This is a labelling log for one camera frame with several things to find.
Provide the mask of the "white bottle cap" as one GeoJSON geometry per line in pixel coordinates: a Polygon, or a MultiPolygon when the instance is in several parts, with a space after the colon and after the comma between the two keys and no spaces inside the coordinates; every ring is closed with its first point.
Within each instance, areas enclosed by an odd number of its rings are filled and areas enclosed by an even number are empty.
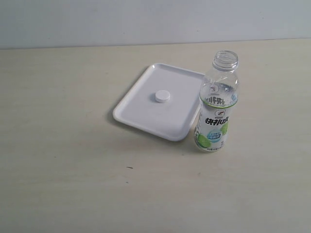
{"type": "Polygon", "coordinates": [[[158,90],[155,93],[155,100],[158,103],[166,103],[170,100],[170,98],[171,98],[170,92],[167,90],[158,90]]]}

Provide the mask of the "clear plastic drink bottle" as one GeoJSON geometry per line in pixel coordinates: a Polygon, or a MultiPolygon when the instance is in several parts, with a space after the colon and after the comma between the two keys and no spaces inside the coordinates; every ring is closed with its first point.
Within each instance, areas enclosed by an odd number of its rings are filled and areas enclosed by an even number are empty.
{"type": "Polygon", "coordinates": [[[221,149],[228,137],[229,118],[238,102],[238,55],[221,50],[203,79],[199,92],[200,110],[194,130],[196,145],[208,152],[221,149]]]}

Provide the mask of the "white rectangular plastic tray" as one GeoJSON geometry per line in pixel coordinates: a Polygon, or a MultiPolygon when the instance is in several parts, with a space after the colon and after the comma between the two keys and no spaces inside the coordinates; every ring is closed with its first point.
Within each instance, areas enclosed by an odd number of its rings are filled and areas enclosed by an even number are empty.
{"type": "Polygon", "coordinates": [[[198,114],[204,74],[168,64],[150,65],[113,110],[113,118],[170,141],[183,140],[198,114]],[[158,103],[155,93],[171,98],[158,103]]]}

